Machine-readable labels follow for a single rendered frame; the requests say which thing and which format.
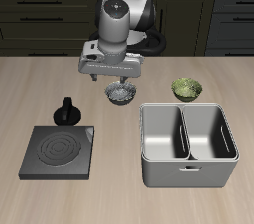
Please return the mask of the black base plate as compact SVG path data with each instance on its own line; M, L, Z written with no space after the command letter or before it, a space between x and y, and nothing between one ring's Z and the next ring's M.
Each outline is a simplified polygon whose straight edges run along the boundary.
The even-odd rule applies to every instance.
M146 32L130 30L126 39L120 42L106 41L99 37L98 32L94 32L91 41L98 40L98 48L105 53L126 52L141 54L143 56L159 56L166 47L165 37L156 30L155 27Z

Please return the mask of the dark grey stove plate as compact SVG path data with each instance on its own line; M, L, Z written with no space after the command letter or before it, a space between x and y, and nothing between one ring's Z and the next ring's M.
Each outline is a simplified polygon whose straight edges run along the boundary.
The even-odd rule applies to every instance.
M93 126L35 126L21 180L89 180Z

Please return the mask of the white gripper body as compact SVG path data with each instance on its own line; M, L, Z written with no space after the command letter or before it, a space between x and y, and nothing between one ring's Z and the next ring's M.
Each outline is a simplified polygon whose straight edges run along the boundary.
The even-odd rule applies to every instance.
M141 75L141 65L144 57L140 54L127 53L124 60L116 65L108 65L104 62L79 60L78 71L82 74L97 74L105 76L137 78Z

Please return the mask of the black bowl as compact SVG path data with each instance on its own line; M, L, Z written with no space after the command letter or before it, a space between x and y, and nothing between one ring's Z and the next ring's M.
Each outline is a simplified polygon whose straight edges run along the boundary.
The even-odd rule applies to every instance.
M109 101L115 105L123 106L130 103L135 94L136 87L130 82L120 81L110 83L104 91Z

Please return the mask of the round black knob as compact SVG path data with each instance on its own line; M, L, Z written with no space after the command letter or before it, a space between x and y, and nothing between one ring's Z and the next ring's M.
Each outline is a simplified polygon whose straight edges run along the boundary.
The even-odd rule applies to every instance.
M63 105L54 113L54 122L58 125L75 125L81 119L81 112L72 104L72 99L66 97Z

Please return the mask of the dark kitchen cupboards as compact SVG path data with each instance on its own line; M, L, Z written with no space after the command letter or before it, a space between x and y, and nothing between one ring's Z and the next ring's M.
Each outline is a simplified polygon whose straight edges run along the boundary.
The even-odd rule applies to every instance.
M0 56L79 56L97 35L98 0L0 0ZM167 57L203 56L213 0L154 0Z

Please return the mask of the white two-bin basket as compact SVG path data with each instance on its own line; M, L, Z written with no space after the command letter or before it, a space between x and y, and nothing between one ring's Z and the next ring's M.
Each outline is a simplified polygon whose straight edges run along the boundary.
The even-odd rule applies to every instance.
M146 186L226 185L240 154L220 105L145 103L139 116Z

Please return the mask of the green bowl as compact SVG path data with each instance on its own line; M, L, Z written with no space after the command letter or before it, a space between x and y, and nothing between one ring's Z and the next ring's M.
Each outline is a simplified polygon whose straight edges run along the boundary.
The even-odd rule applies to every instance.
M202 86L191 78L179 78L175 80L171 89L177 99L182 102L195 101L202 93Z

